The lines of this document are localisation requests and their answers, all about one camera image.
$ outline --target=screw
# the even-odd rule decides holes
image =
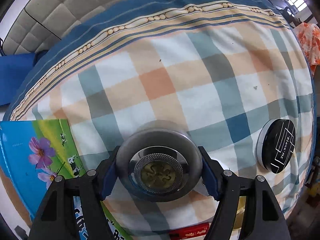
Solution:
[[[265,180],[265,178],[261,175],[258,175],[257,180],[263,182]]]
[[[88,172],[87,172],[87,174],[88,174],[88,176],[94,176],[94,175],[96,175],[96,170],[89,170]]]
[[[230,177],[230,176],[232,175],[232,171],[230,171],[230,170],[224,170],[224,171],[223,171],[223,174],[226,175],[226,176],[228,176],[228,177]]]
[[[59,175],[59,176],[55,177],[54,180],[56,182],[60,182],[60,181],[62,181],[62,176]]]

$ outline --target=gray padded headboard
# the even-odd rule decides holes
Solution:
[[[11,55],[49,49],[72,28],[118,1],[30,0],[5,38],[4,52]]]

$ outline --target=gold coin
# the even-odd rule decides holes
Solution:
[[[141,181],[149,188],[167,189],[172,186],[175,178],[174,168],[162,161],[150,162],[141,170]]]

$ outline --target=round metal container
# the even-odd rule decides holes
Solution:
[[[280,173],[288,165],[296,142],[291,120],[272,119],[262,128],[257,142],[257,159],[262,167]]]
[[[172,201],[190,192],[202,172],[198,147],[177,124],[157,120],[142,126],[119,148],[117,174],[140,199]]]

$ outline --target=window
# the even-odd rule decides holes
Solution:
[[[307,7],[307,4],[304,2],[304,0],[288,0],[288,2],[291,5],[297,7],[299,12],[301,12],[305,7]]]

